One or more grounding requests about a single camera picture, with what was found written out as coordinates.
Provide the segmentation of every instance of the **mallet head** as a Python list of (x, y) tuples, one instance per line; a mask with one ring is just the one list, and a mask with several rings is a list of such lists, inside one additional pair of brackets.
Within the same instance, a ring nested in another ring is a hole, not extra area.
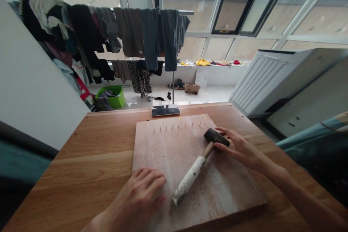
[(212, 128), (209, 128), (206, 131), (206, 133), (204, 134), (204, 138), (206, 138), (208, 142), (214, 142), (214, 143), (219, 142), (229, 147), (229, 141), (224, 136), (222, 136), (219, 132), (217, 132), (216, 130)]

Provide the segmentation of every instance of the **red object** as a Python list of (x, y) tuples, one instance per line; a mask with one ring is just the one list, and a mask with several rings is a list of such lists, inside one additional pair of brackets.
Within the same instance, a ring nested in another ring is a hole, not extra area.
[(77, 83), (81, 86), (81, 94), (80, 94), (80, 98), (82, 100), (84, 100), (85, 98), (87, 98), (88, 95), (90, 95), (90, 92), (88, 91), (86, 85), (83, 83), (83, 81), (81, 80), (81, 78), (77, 78)]

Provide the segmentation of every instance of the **cardboard box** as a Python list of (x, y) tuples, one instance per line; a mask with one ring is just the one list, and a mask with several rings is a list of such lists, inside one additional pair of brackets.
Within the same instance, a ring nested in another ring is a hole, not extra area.
[(197, 95), (199, 89), (200, 89), (200, 86), (197, 84), (185, 84), (185, 92), (193, 93)]

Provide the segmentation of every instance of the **green laundry basket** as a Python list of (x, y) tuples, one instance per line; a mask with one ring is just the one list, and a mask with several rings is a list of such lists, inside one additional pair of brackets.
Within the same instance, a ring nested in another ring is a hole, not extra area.
[(109, 104), (112, 108), (114, 109), (119, 109), (122, 108), (124, 103), (125, 103), (125, 99), (124, 99), (124, 95), (123, 95), (123, 88), (122, 86), (108, 86), (108, 87), (103, 87), (99, 90), (99, 92), (97, 93), (97, 95), (95, 96), (95, 98), (97, 99), (99, 97), (99, 95), (103, 92), (105, 92), (106, 90), (110, 90), (112, 91), (114, 94), (116, 95), (120, 95), (121, 97), (111, 97), (109, 98)]

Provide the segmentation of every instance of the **wooden table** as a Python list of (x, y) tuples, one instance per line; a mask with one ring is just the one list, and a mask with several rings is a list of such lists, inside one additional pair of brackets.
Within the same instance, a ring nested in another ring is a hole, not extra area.
[[(314, 196), (348, 219), (348, 211), (230, 103), (181, 106), (181, 116), (207, 113), (217, 126), (246, 136)], [(13, 215), (6, 231), (80, 231), (104, 210), (129, 179), (137, 121), (150, 110), (88, 113)], [(281, 191), (250, 171), (266, 193), (266, 207), (203, 224), (187, 231), (308, 231)]]

